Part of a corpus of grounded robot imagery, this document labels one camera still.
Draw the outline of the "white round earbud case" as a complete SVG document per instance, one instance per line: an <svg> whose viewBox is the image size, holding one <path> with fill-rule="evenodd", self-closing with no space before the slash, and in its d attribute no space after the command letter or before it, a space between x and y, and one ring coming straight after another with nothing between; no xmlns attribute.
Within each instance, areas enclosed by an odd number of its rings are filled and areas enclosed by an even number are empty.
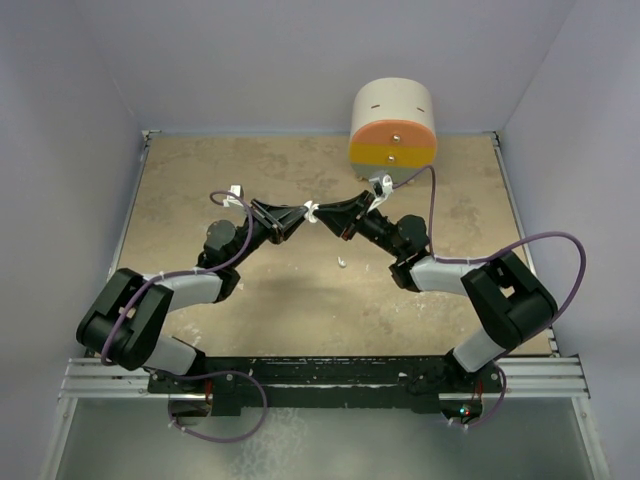
<svg viewBox="0 0 640 480"><path fill-rule="evenodd" d="M304 218L312 223L315 224L318 222L318 218L316 217L315 213L317 211L317 209L319 208L319 204L315 203L312 200L309 200L307 202L304 203L304 207L306 208L306 212L304 214Z"/></svg>

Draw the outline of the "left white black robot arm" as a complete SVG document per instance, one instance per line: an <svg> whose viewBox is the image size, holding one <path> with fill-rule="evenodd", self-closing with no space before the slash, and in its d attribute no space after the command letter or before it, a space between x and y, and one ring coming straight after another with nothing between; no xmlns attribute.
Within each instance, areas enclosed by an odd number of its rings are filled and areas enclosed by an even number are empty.
<svg viewBox="0 0 640 480"><path fill-rule="evenodd" d="M151 275L116 270L81 320L76 340L109 364L169 371L182 391L201 388L206 369L195 361L198 350L161 334L167 315L226 300L240 281L237 267L265 242L288 240L309 212L307 205L236 204L244 209L244 223L213 222L194 268Z"/></svg>

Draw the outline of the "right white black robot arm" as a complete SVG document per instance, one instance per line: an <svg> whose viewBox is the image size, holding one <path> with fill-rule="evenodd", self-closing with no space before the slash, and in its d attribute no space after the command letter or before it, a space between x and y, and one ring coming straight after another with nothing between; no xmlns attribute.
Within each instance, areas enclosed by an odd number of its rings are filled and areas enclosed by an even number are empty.
<svg viewBox="0 0 640 480"><path fill-rule="evenodd" d="M438 261L422 217L409 214L393 222L373 203L374 195L364 191L314 206L312 216L345 241L359 234L392 255L389 270L399 288L469 299L481 327L447 354L444 376L452 389L469 390L482 368L546 329L558 312L552 294L515 253L478 264Z"/></svg>

